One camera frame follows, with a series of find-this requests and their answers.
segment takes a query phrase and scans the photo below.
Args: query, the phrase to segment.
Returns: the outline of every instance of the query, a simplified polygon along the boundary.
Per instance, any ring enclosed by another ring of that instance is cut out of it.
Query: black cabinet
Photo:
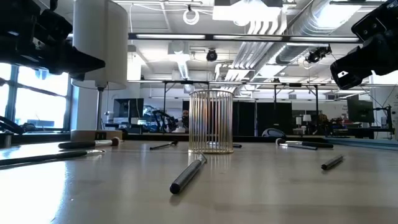
[[[254,136],[254,103],[233,102],[233,135]]]
[[[267,128],[277,128],[285,134],[292,134],[292,104],[277,103],[275,113],[274,103],[257,103],[257,125],[259,136]]]

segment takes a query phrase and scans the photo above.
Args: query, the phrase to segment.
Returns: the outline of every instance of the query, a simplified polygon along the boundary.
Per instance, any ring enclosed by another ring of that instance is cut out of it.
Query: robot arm
[[[387,75],[398,70],[397,17],[398,1],[388,0],[352,26],[351,31],[364,44],[330,66],[332,77],[341,89],[360,85],[373,72]]]
[[[53,10],[40,13],[33,0],[0,2],[0,62],[47,69],[54,75],[63,72],[84,80],[86,72],[105,67],[105,62],[80,52],[67,40],[72,25]]]

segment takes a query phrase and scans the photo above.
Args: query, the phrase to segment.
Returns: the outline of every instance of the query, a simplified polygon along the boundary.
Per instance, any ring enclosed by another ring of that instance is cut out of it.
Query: window
[[[11,65],[6,63],[0,63],[0,78],[10,80],[11,77]],[[6,115],[6,106],[8,103],[8,91],[9,87],[7,84],[0,86],[0,116]]]
[[[18,88],[15,123],[34,124],[37,129],[63,129],[67,111],[69,77],[67,73],[52,75],[48,71],[19,67],[18,83],[37,91]]]
[[[6,106],[8,102],[8,85],[0,87],[0,116],[6,115]]]
[[[68,93],[68,74],[51,75],[45,70],[33,70],[27,67],[19,67],[18,83],[51,91],[66,96]]]
[[[11,65],[6,63],[0,63],[0,78],[10,80],[11,77]]]

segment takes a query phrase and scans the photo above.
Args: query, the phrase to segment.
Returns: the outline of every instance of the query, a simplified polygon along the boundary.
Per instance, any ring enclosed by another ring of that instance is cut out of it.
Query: black cap
[[[181,187],[179,184],[176,183],[172,183],[172,185],[170,185],[170,192],[172,194],[178,194],[180,193]]]

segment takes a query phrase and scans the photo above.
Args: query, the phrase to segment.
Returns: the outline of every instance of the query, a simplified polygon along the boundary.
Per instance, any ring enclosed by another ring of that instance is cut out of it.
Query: white cylinder
[[[309,115],[309,114],[304,115],[303,121],[311,121],[311,115]]]
[[[83,82],[72,80],[73,85],[97,89],[108,84],[110,90],[126,88],[127,22],[126,10],[112,1],[75,0],[73,45],[104,60],[106,66],[86,73]]]

